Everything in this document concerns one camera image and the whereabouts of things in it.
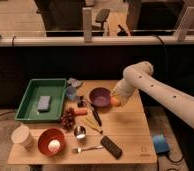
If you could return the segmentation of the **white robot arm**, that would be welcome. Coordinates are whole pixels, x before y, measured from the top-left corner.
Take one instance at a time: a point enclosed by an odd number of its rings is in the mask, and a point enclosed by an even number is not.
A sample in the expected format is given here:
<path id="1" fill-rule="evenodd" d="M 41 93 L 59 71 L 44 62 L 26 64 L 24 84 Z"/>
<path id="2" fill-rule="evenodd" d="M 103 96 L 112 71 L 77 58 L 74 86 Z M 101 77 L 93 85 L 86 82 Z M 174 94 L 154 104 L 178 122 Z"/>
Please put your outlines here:
<path id="1" fill-rule="evenodd" d="M 162 104 L 194 129 L 194 97 L 152 77 L 153 65 L 142 61 L 126 67 L 123 78 L 111 91 L 111 104 L 124 106 L 136 89 Z"/>

